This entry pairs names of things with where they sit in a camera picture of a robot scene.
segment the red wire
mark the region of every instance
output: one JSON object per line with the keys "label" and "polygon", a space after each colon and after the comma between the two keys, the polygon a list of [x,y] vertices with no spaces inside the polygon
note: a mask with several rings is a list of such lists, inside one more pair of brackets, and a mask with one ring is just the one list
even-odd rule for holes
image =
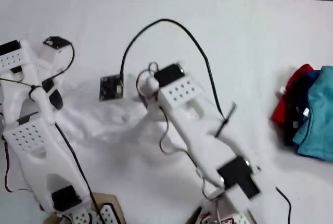
{"label": "red wire", "polygon": [[234,224],[234,219],[233,217],[229,217],[229,218],[226,218],[224,220],[221,220],[221,222],[226,222],[226,221],[230,221],[231,220],[231,223]]}
{"label": "red wire", "polygon": [[24,191],[29,191],[28,189],[17,189],[17,190],[11,190],[8,186],[8,173],[9,173],[9,168],[10,168],[10,159],[9,159],[9,152],[8,152],[8,143],[6,139],[2,136],[2,140],[4,140],[4,146],[5,146],[5,155],[6,155],[6,173],[5,173],[5,189],[8,193],[14,193],[15,191],[19,190],[24,190]]}

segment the black cable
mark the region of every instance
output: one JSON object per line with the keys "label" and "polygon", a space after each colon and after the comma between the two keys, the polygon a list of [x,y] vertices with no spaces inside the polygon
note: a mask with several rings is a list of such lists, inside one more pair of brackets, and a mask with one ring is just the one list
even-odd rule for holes
{"label": "black cable", "polygon": [[58,123],[55,123],[55,126],[56,126],[57,130],[59,131],[59,133],[61,134],[63,140],[65,141],[65,143],[66,143],[66,145],[67,145],[69,151],[72,153],[72,156],[73,156],[73,158],[74,158],[74,160],[75,160],[75,163],[76,163],[76,165],[77,165],[77,167],[78,167],[78,169],[79,169],[79,171],[80,171],[80,174],[81,174],[83,180],[85,181],[85,183],[86,183],[86,185],[87,185],[87,187],[88,187],[89,194],[90,194],[90,197],[91,197],[92,202],[93,202],[93,204],[94,204],[94,207],[95,207],[95,209],[96,209],[96,212],[97,212],[97,214],[99,215],[99,217],[100,217],[102,223],[105,224],[105,221],[104,221],[104,219],[103,219],[103,216],[102,216],[102,214],[100,213],[100,211],[99,211],[99,209],[98,209],[98,205],[97,205],[97,203],[96,203],[95,197],[94,197],[94,195],[93,195],[93,193],[92,193],[92,190],[91,190],[91,188],[90,188],[90,186],[89,186],[89,183],[88,183],[88,181],[87,181],[87,179],[86,179],[86,177],[85,177],[85,175],[84,175],[84,172],[83,172],[83,170],[82,170],[82,168],[81,168],[80,162],[79,162],[79,160],[78,160],[78,158],[77,158],[77,156],[76,156],[76,153],[75,153],[74,149],[72,148],[71,144],[70,144],[69,141],[67,140],[65,134],[64,134],[63,131],[61,130],[61,128],[60,128],[60,126],[58,125]]}
{"label": "black cable", "polygon": [[51,76],[50,78],[48,78],[48,79],[54,79],[54,78],[56,78],[57,76],[59,76],[59,75],[61,75],[61,74],[63,74],[63,73],[65,73],[71,66],[72,66],[72,64],[73,64],[73,62],[74,62],[74,59],[75,59],[75,49],[74,49],[74,46],[73,46],[73,44],[70,42],[70,41],[68,41],[68,40],[66,40],[68,43],[69,43],[69,45],[72,47],[72,59],[71,59],[71,61],[69,62],[69,64],[68,64],[68,66],[67,66],[67,68],[66,69],[64,69],[64,70],[62,70],[62,71],[60,71],[59,73],[57,73],[57,74],[55,74],[54,76]]}
{"label": "black cable", "polygon": [[219,99],[217,97],[217,92],[216,92],[216,88],[215,88],[215,84],[214,84],[214,80],[213,80],[213,75],[212,75],[212,71],[210,69],[210,65],[209,65],[209,61],[208,58],[206,56],[206,54],[204,53],[204,51],[202,50],[201,46],[199,45],[198,41],[195,39],[195,37],[191,34],[191,32],[188,31],[188,29],[186,29],[183,25],[181,25],[179,22],[176,22],[172,19],[167,19],[167,18],[163,18],[163,19],[159,19],[155,22],[152,22],[151,24],[145,26],[142,30],[139,31],[139,33],[137,33],[137,35],[131,40],[130,44],[127,46],[125,53],[123,55],[123,59],[121,61],[121,67],[120,67],[120,79],[122,81],[122,83],[124,84],[124,66],[125,66],[125,59],[126,56],[130,50],[130,48],[132,47],[133,43],[138,39],[139,36],[141,36],[147,29],[149,29],[150,27],[160,23],[160,22],[170,22],[173,23],[175,25],[177,25],[178,27],[180,27],[182,30],[184,30],[186,32],[186,34],[192,39],[192,41],[194,42],[194,44],[196,45],[196,47],[198,48],[200,54],[202,55],[204,62],[206,63],[206,67],[207,67],[207,71],[208,71],[208,75],[209,75],[209,80],[212,86],[212,90],[213,90],[213,94],[214,94],[214,99],[215,99],[215,103],[217,106],[218,111],[220,112],[221,116],[224,118],[221,107],[220,107],[220,103],[219,103]]}
{"label": "black cable", "polygon": [[291,216],[291,202],[288,197],[276,186],[276,191],[288,202],[289,212],[288,212],[288,224],[290,224],[290,216]]}
{"label": "black cable", "polygon": [[37,89],[37,88],[42,88],[42,86],[40,86],[40,85],[30,85],[30,84],[27,84],[27,83],[25,83],[25,82],[15,81],[15,80],[6,79],[6,78],[0,78],[0,80],[2,80],[2,81],[6,81],[6,82],[14,82],[14,83],[18,83],[18,84],[23,84],[23,85],[29,86],[29,87],[31,88],[31,90],[29,91],[28,96],[29,96],[29,98],[30,98],[32,101],[34,101],[34,100],[31,98],[31,94],[32,94],[32,92],[33,92],[35,89]]}
{"label": "black cable", "polygon": [[235,102],[233,102],[227,117],[223,119],[221,126],[219,127],[218,131],[216,132],[216,134],[214,136],[215,138],[217,138],[220,135],[222,129],[229,123],[230,117],[234,114],[236,108],[237,108],[237,105]]}
{"label": "black cable", "polygon": [[14,83],[18,83],[18,84],[23,84],[23,85],[26,85],[26,86],[29,86],[29,87],[32,86],[32,85],[27,84],[27,83],[25,83],[25,82],[20,82],[20,81],[15,81],[15,80],[10,80],[10,79],[6,79],[6,78],[0,78],[0,80],[2,80],[2,81],[7,81],[7,82],[14,82]]}

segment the white tablecloth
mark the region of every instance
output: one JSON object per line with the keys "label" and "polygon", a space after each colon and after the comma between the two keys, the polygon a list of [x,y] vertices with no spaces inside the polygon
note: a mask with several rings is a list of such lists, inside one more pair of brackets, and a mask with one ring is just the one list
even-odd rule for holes
{"label": "white tablecloth", "polygon": [[[79,92],[69,93],[68,98],[73,100],[77,95],[77,100],[93,104],[102,114],[100,120],[108,123],[112,117],[108,119],[107,104],[98,102],[99,79],[119,72],[129,41],[159,18],[181,22],[201,44],[212,67],[222,109],[228,110],[232,101],[238,105],[226,132],[249,147],[272,181],[290,198],[291,223],[329,221],[333,211],[332,165],[285,149],[268,119],[277,103],[275,91],[285,85],[296,68],[304,63],[314,68],[333,65],[332,2],[0,0],[0,43],[27,39],[39,52],[41,42],[50,35],[72,41],[76,59],[64,82]],[[213,99],[202,57],[186,34],[169,23],[146,32],[127,58],[125,73],[134,75],[150,61],[164,66],[182,60]],[[66,102],[64,112],[74,107],[65,98]],[[64,126],[66,115],[60,112],[57,117]],[[117,136],[117,125],[110,126],[109,132],[107,125],[103,126],[110,135],[102,136],[102,140],[91,127],[99,122],[90,124],[89,118],[83,118],[80,123],[87,131],[73,145],[93,191],[115,194],[128,223],[185,222],[202,199],[201,181],[187,157],[162,156],[158,140],[154,142],[149,134],[151,126],[145,125],[146,134],[139,138],[133,133],[140,128],[132,130],[129,141],[120,142],[112,139]],[[69,132],[70,126],[64,127]],[[229,157],[226,150],[219,142],[207,142],[203,153],[218,166]],[[2,147],[0,152],[0,171],[4,174]],[[25,186],[12,152],[11,156],[10,185]],[[287,223],[288,205],[278,194],[262,204],[259,212],[263,223]],[[33,224],[45,217],[29,193],[8,194],[3,187],[0,216],[1,223]]]}

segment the white plastic part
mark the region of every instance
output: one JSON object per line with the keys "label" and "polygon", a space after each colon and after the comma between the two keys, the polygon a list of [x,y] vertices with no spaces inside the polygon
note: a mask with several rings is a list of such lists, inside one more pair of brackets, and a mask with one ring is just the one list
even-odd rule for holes
{"label": "white plastic part", "polygon": [[[190,76],[184,76],[161,88],[158,92],[158,99],[168,119],[184,140],[187,151],[196,163],[201,176],[217,187],[212,195],[216,196],[216,192],[221,193],[221,190],[224,189],[224,180],[218,174],[217,168],[212,167],[207,161],[207,157],[202,155],[203,146],[205,145],[202,140],[207,135],[214,136],[223,121],[216,107],[204,97],[203,89]],[[188,116],[188,107],[192,107],[197,112],[197,117]],[[246,163],[250,165],[248,155],[236,141],[223,138],[221,135],[217,139],[228,145],[236,155],[242,156]],[[252,180],[257,185],[260,193],[248,199],[238,185],[224,191],[237,212],[250,208],[253,201],[260,198],[268,188],[274,190],[274,187],[268,182],[265,174],[260,169],[252,167],[252,170]]]}
{"label": "white plastic part", "polygon": [[303,116],[309,117],[309,112],[310,112],[310,110],[308,108],[305,108],[305,110],[303,112]]}
{"label": "white plastic part", "polygon": [[166,110],[180,107],[203,93],[202,87],[190,76],[184,76],[160,89],[159,103]]}
{"label": "white plastic part", "polygon": [[160,88],[158,81],[152,76],[147,77],[146,83],[148,85],[150,95],[157,92]]}
{"label": "white plastic part", "polygon": [[72,213],[73,224],[89,224],[91,217],[89,211],[82,208]]}
{"label": "white plastic part", "polygon": [[46,44],[43,44],[39,64],[50,71],[51,74],[56,74],[66,68],[72,58],[72,48],[67,45],[60,49],[54,49]]}
{"label": "white plastic part", "polygon": [[[22,82],[26,84],[41,86],[35,67],[36,56],[27,42],[21,41],[21,49],[15,53],[20,54],[22,62],[19,66],[22,67],[22,72],[13,74],[10,71],[11,65],[8,65],[7,70],[2,69],[0,77],[11,80],[21,77]],[[88,188],[55,127],[54,112],[46,92],[37,88],[31,93],[31,98],[37,103],[40,111],[25,120],[20,119],[19,123],[22,103],[29,98],[31,88],[3,80],[0,80],[0,84],[4,94],[3,109],[6,122],[3,135],[20,160],[24,178],[41,207],[47,213],[61,215],[62,213],[53,207],[51,194],[69,185],[74,187],[82,203],[68,209],[64,214],[89,205]]]}
{"label": "white plastic part", "polygon": [[[110,205],[104,205],[103,208],[100,210],[100,213],[103,216],[105,224],[120,224]],[[102,224],[99,215],[97,215],[97,224]]]}

